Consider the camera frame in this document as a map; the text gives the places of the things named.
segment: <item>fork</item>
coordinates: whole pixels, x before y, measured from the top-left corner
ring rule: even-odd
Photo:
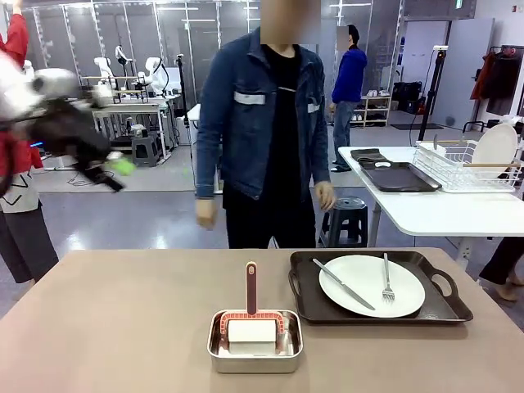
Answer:
[[[386,270],[386,284],[387,287],[382,291],[382,297],[385,300],[395,300],[395,293],[391,290],[390,287],[390,261],[387,259],[387,253],[384,253],[384,269]]]

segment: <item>black hair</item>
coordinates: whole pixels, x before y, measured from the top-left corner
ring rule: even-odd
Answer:
[[[360,40],[359,30],[355,27],[355,25],[349,25],[347,28],[350,31],[350,36],[353,37],[353,43],[356,45]]]

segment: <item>plate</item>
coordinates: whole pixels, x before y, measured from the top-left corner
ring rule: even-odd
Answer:
[[[518,149],[518,137],[509,124],[499,124],[486,131],[473,152],[472,164],[510,164]],[[506,168],[475,168],[482,178],[498,178]]]
[[[395,293],[394,301],[382,298],[382,291],[386,287],[383,259],[367,255],[347,255],[331,260],[326,267],[375,308],[372,311],[361,305],[321,270],[318,280],[327,297],[357,314],[375,318],[400,318],[418,311],[426,299],[426,292],[420,281],[407,269],[392,261],[390,282]]]

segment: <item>gray stool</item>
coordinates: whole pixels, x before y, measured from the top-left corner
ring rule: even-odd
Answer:
[[[347,231],[347,239],[341,239],[342,231]],[[368,207],[364,201],[355,196],[339,199],[324,215],[318,242],[327,248],[367,247]]]
[[[136,166],[156,166],[160,151],[156,148],[153,135],[145,138],[132,138],[131,147],[133,149],[133,163]]]

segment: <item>jacket collar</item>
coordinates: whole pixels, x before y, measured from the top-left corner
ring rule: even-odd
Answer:
[[[247,53],[248,56],[252,56],[255,59],[258,59],[266,66],[266,68],[270,68],[268,59],[266,59],[264,50],[262,50],[262,44],[260,42],[260,27],[256,30],[253,30],[250,34],[250,45],[249,45],[249,52]],[[300,55],[300,72],[305,70],[308,66],[313,65],[313,62],[310,60],[308,56],[305,56],[305,51],[302,49],[300,45],[295,45],[295,50],[299,51]]]

